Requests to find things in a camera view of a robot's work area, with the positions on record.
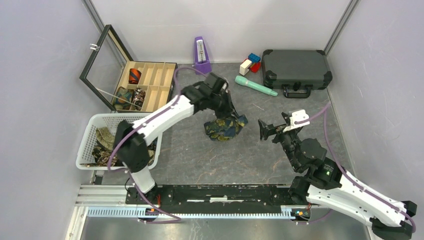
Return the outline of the navy yellow floral tie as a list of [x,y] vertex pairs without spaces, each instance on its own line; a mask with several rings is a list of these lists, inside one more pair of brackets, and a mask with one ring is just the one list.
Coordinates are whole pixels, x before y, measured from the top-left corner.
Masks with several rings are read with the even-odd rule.
[[235,138],[248,124],[245,115],[229,116],[207,121],[203,124],[204,132],[212,141],[226,142]]

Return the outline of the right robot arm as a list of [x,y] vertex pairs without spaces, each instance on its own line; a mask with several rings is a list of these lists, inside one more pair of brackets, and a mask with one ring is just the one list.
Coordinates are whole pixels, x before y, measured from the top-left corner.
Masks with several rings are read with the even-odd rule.
[[300,139],[302,126],[296,117],[301,111],[282,113],[284,124],[267,124],[258,120],[260,140],[273,137],[280,144],[294,172],[298,173],[288,190],[295,204],[308,202],[347,215],[383,240],[410,240],[416,231],[413,217],[418,206],[410,201],[387,197],[367,186],[335,160],[316,138]]

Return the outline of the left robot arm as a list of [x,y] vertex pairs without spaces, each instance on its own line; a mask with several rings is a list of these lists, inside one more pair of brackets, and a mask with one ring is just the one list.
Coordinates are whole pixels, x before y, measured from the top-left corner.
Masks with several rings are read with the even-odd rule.
[[210,73],[205,80],[188,85],[170,102],[146,117],[129,123],[121,121],[116,129],[111,157],[127,167],[130,178],[145,204],[157,198],[156,182],[151,176],[148,146],[160,134],[197,112],[212,110],[217,118],[236,114],[229,91],[229,82]]

